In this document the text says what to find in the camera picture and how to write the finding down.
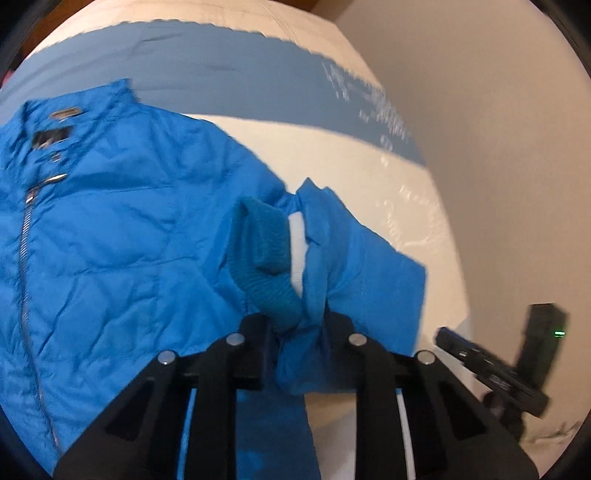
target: round silver bolt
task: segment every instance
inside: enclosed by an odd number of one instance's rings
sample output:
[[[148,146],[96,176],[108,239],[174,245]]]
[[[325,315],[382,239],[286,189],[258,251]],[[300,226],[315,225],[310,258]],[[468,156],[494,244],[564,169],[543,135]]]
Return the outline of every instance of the round silver bolt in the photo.
[[[163,350],[158,354],[158,362],[163,365],[169,365],[174,362],[177,358],[177,354],[172,350]]]
[[[367,337],[365,335],[361,335],[360,333],[351,333],[351,335],[349,335],[349,343],[353,346],[363,346],[367,342]]]
[[[423,365],[431,365],[435,362],[435,354],[430,350],[421,350],[417,353],[417,360]]]
[[[231,333],[226,337],[226,343],[230,346],[238,346],[244,343],[244,335],[241,333]]]

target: jacket zipper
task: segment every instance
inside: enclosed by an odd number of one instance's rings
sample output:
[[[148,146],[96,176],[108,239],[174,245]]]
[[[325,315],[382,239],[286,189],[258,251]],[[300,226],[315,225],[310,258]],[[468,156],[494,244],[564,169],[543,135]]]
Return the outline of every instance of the jacket zipper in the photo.
[[[35,396],[37,401],[39,402],[39,407],[43,416],[47,420],[47,424],[49,426],[49,431],[51,433],[51,439],[53,441],[53,445],[57,450],[58,455],[62,455],[62,449],[60,447],[60,439],[57,436],[56,428],[53,424],[51,416],[47,411],[47,406],[45,403],[45,397],[43,395],[43,389],[41,388],[41,378],[39,376],[39,371],[35,365],[34,355],[33,355],[33,345],[31,343],[31,335],[29,332],[28,327],[28,299],[27,299],[27,240],[29,236],[29,229],[31,227],[31,215],[33,214],[33,205],[35,203],[35,198],[39,190],[41,190],[44,186],[50,185],[53,183],[57,183],[62,181],[67,177],[67,174],[63,173],[60,175],[54,175],[53,177],[49,177],[42,182],[35,185],[33,188],[27,191],[27,197],[25,199],[25,216],[22,222],[22,229],[21,229],[21,244],[20,244],[20,259],[19,259],[19,278],[20,278],[20,285],[21,285],[21,332],[25,342],[25,350],[27,351],[28,360],[31,364],[31,369],[34,374],[35,378]]]

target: mattress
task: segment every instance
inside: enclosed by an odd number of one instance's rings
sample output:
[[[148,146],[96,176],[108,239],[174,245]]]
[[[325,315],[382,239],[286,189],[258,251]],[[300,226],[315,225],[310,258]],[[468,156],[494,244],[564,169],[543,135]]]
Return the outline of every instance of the mattress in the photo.
[[[216,123],[288,190],[307,177],[332,188],[362,224],[424,264],[418,348],[433,348],[439,326],[470,336],[459,257],[428,166],[334,24],[267,0],[95,0],[0,90],[0,124],[29,99],[120,78],[141,102]],[[352,478],[352,397],[311,395],[308,408],[323,477]]]

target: blue fabric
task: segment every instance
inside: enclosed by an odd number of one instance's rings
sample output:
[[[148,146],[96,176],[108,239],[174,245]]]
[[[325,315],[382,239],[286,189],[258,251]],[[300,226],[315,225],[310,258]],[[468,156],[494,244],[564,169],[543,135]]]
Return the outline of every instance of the blue fabric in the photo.
[[[121,23],[33,54],[0,90],[0,124],[32,98],[126,77],[148,105],[324,128],[425,165],[381,88],[292,42],[177,20]]]
[[[252,197],[234,209],[228,266],[232,279],[283,333],[297,325],[304,310],[291,286],[290,228],[282,211]]]
[[[73,106],[83,113],[50,116]],[[68,139],[33,150],[35,132],[62,127]],[[324,302],[410,353],[422,267],[330,190],[308,181],[288,194],[215,125],[137,103],[124,80],[31,100],[0,128],[0,405],[48,472],[159,351],[203,351],[256,311],[226,256],[244,197],[301,210],[309,250],[305,315],[281,337],[282,390],[239,399],[238,477],[319,480],[303,397],[284,391],[322,386]]]

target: beige wall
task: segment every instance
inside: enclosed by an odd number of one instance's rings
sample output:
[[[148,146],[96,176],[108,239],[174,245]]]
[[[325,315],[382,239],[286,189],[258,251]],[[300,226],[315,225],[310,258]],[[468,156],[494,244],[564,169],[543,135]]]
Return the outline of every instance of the beige wall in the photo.
[[[591,81],[527,0],[321,0],[406,119],[457,242],[475,338],[513,361],[530,303],[571,314],[528,437],[591,406]],[[545,470],[554,453],[528,445]]]

